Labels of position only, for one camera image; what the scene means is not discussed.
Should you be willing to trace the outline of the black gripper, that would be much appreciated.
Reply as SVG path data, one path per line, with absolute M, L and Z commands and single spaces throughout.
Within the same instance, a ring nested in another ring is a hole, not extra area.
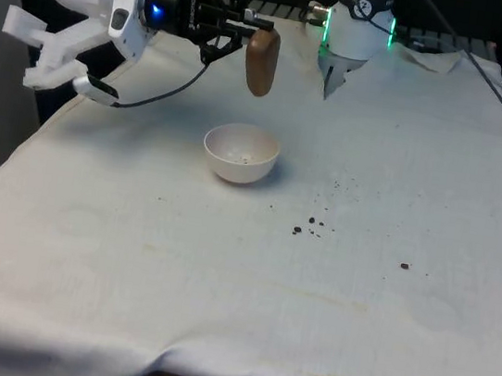
M 203 42 L 197 29 L 198 8 L 222 20 L 243 23 L 263 31 L 273 31 L 272 21 L 262 19 L 256 10 L 249 8 L 249 0 L 138 0 L 137 12 L 142 25 L 152 31 L 164 31 L 192 43 Z M 240 50 L 254 33 L 252 28 L 223 24 L 215 29 L 212 44 L 200 45 L 200 59 L 204 65 L 225 58 Z

